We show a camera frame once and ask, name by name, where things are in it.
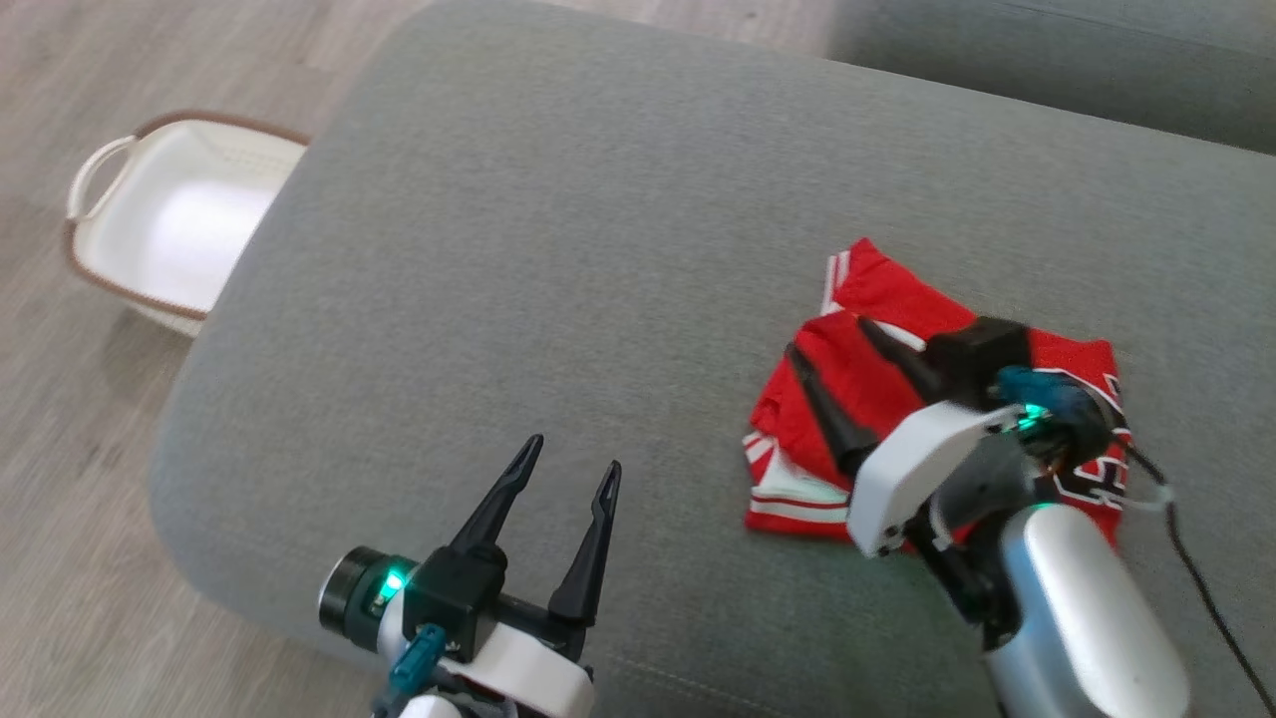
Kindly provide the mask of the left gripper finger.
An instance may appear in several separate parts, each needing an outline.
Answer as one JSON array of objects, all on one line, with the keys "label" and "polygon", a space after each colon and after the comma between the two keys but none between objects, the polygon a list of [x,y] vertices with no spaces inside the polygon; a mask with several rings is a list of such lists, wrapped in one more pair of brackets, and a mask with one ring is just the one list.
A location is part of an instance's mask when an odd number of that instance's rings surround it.
[{"label": "left gripper finger", "polygon": [[452,550],[464,553],[475,546],[496,543],[516,497],[528,486],[544,445],[544,435],[532,435],[524,441],[493,487],[487,490],[486,496],[478,501],[478,508],[473,509],[464,525],[453,537]]},{"label": "left gripper finger", "polygon": [[591,524],[560,585],[547,602],[556,621],[592,627],[602,594],[623,467],[611,460],[590,505]]}]

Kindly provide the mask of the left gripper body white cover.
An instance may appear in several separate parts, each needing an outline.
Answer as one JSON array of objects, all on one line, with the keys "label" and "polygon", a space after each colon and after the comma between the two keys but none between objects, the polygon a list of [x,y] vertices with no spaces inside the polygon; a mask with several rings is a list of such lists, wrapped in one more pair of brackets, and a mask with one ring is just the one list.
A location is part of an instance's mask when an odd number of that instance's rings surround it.
[{"label": "left gripper body white cover", "polygon": [[495,546],[435,548],[424,562],[359,546],[319,592],[319,621],[388,664],[374,717],[587,717],[591,673],[551,627],[501,613]]}]

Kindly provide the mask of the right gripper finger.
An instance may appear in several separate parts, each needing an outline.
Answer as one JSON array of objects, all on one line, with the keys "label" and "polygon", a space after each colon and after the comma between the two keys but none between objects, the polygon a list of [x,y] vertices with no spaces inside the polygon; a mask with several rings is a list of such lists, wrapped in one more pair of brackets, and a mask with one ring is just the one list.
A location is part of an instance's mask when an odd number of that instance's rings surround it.
[{"label": "right gripper finger", "polygon": [[866,342],[874,347],[880,358],[892,363],[905,380],[912,386],[917,397],[925,406],[933,406],[947,400],[947,386],[942,374],[933,369],[919,349],[912,349],[903,341],[896,339],[884,332],[879,323],[872,318],[857,318],[857,328]]},{"label": "right gripper finger", "polygon": [[803,398],[812,411],[817,429],[826,444],[826,451],[840,476],[857,476],[864,460],[878,448],[878,436],[849,414],[835,400],[832,392],[820,381],[815,365],[794,342],[786,346],[786,358],[801,386]]}]

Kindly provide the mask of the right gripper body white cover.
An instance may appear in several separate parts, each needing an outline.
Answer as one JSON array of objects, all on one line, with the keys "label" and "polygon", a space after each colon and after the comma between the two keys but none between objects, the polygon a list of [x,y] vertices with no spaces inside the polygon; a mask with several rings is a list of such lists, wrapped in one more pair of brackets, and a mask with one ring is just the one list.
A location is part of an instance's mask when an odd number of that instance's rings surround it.
[{"label": "right gripper body white cover", "polygon": [[[960,468],[989,437],[1005,435],[1017,453],[1008,477],[975,481]],[[1065,477],[1097,460],[1111,468],[1113,406],[1105,399],[1014,399],[974,409],[942,400],[907,414],[857,467],[847,531],[861,553],[901,548],[905,528],[921,515],[940,548],[956,529],[1012,502],[1079,501],[1079,510],[1113,508],[1106,490],[1094,497],[1065,488]]]}]

